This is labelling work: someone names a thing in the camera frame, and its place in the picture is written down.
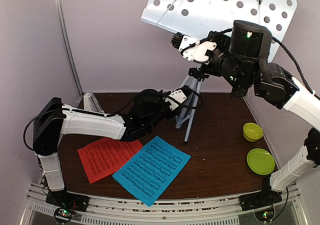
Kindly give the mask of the white folding music stand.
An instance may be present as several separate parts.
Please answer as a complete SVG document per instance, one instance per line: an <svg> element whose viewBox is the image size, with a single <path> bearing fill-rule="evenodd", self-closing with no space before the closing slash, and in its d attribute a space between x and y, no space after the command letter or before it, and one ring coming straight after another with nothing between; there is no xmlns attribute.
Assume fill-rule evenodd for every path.
<svg viewBox="0 0 320 225"><path fill-rule="evenodd" d="M198 39L244 20L267 27L282 41L297 6L297 0L148 0L140 19Z"/></svg>

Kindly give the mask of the blue sheet music page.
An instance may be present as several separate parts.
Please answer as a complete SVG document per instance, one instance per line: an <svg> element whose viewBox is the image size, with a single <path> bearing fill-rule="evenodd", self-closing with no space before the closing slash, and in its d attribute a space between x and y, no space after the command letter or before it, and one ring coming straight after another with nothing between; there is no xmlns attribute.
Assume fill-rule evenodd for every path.
<svg viewBox="0 0 320 225"><path fill-rule="evenodd" d="M112 177L136 199L151 207L190 158L190 155L156 136Z"/></svg>

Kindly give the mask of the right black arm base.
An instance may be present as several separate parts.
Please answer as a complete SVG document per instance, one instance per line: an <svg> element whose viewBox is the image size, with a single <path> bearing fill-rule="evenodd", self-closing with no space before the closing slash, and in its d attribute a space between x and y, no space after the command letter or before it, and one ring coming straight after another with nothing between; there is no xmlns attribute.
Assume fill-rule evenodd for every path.
<svg viewBox="0 0 320 225"><path fill-rule="evenodd" d="M238 199L242 211L249 211L281 202L282 193L273 191L270 182L264 180L261 191L241 195Z"/></svg>

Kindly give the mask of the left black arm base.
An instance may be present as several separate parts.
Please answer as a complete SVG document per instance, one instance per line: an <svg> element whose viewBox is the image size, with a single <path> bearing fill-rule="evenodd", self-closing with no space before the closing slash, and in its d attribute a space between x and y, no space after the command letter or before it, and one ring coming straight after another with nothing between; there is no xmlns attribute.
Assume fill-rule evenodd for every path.
<svg viewBox="0 0 320 225"><path fill-rule="evenodd" d="M68 192L66 187L57 191L53 191L48 185L46 185L46 187L48 188L45 200L46 203L61 207L71 212L87 211L90 201L88 196Z"/></svg>

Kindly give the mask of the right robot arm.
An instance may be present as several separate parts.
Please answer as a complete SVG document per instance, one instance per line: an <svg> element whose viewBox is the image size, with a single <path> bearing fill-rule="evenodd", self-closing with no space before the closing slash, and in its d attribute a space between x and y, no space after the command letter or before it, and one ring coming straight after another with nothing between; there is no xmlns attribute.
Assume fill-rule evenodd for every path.
<svg viewBox="0 0 320 225"><path fill-rule="evenodd" d="M230 29L211 31L200 41L201 45L216 43L214 50L205 50L205 67L231 85L233 98L245 97L253 88L257 97L278 109L272 117L265 115L263 124L267 137L280 144L281 151L297 146L307 135L292 159L272 173L267 187L257 193L261 206L320 163L320 99L304 78L297 79L279 64L268 62L275 41L266 27L243 20L235 20Z"/></svg>

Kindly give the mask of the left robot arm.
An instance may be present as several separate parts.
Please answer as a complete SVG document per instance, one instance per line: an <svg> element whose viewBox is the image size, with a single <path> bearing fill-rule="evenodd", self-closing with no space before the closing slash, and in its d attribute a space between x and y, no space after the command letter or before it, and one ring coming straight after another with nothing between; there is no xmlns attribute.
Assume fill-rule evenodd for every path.
<svg viewBox="0 0 320 225"><path fill-rule="evenodd" d="M32 148L37 155L52 198L61 207L72 203L65 191L65 180L58 157L58 146L64 136L91 136L133 142L150 134L164 119L175 116L187 99L183 90L163 92L145 89L130 102L127 113L94 112L62 103L52 98L33 123Z"/></svg>

